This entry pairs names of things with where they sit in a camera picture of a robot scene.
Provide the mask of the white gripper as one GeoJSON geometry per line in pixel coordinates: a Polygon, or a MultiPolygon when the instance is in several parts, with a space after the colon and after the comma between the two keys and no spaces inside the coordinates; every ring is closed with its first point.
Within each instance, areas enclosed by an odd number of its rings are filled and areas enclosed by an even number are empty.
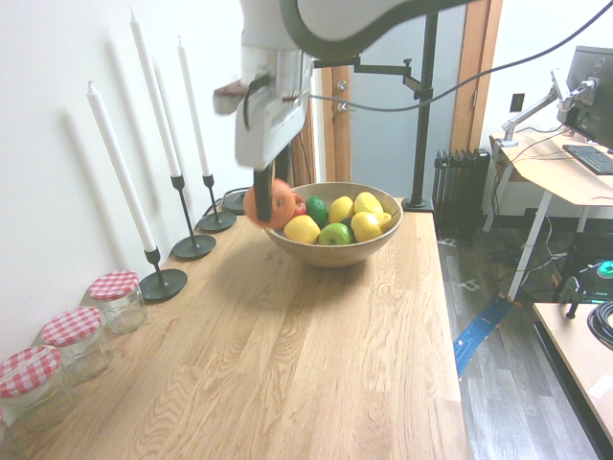
{"type": "Polygon", "coordinates": [[[265,87],[238,105],[236,117],[236,159],[254,171],[256,216],[268,223],[272,215],[274,175],[287,184],[293,180],[293,148],[289,144],[301,131],[307,115],[307,92],[296,100],[285,101],[274,87],[265,87]]]}

